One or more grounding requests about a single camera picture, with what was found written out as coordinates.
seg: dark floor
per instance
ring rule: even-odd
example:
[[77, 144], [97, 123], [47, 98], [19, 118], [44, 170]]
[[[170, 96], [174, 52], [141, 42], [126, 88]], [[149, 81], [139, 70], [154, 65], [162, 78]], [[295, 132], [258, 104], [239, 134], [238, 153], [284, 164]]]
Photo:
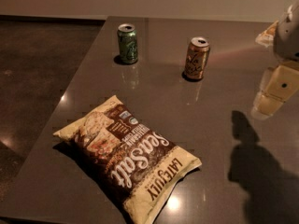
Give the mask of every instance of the dark floor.
[[0, 18], [0, 202], [103, 23]]

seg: can top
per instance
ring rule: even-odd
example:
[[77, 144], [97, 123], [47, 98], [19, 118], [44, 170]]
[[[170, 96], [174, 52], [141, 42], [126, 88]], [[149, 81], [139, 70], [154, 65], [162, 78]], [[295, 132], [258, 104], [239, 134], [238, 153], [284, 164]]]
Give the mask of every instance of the can top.
[[199, 48], [205, 48], [209, 46], [209, 42], [202, 36], [194, 37], [191, 40], [192, 44]]
[[119, 31], [124, 33], [130, 33], [135, 29], [135, 26], [130, 23], [125, 23], [119, 26]]

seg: wall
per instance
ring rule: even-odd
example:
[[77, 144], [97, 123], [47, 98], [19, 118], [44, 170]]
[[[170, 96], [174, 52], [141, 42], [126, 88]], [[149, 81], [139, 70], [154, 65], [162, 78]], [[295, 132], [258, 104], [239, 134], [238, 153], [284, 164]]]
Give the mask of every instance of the wall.
[[294, 0], [0, 0], [0, 14], [104, 19], [137, 16], [274, 21]]

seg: bag of potato chips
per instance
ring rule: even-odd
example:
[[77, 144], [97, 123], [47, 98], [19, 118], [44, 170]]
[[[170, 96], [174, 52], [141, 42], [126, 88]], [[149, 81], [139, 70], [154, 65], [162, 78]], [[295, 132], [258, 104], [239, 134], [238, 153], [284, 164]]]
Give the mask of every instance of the bag of potato chips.
[[116, 96], [54, 135], [76, 143], [135, 224], [152, 223], [176, 183], [201, 165], [139, 123]]

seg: table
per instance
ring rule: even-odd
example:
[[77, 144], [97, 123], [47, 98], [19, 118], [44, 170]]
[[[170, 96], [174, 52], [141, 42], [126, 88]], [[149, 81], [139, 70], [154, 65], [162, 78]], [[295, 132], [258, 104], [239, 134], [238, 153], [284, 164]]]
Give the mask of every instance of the table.
[[[132, 65], [115, 62], [125, 22], [138, 32], [139, 61]], [[155, 223], [298, 223], [299, 97], [266, 121], [250, 116], [263, 70], [278, 63], [254, 42], [268, 25], [109, 17], [0, 203], [0, 217], [125, 223], [52, 137], [116, 94], [140, 122], [203, 162], [177, 184]], [[211, 53], [204, 79], [189, 82], [181, 73], [187, 46], [199, 35]]]

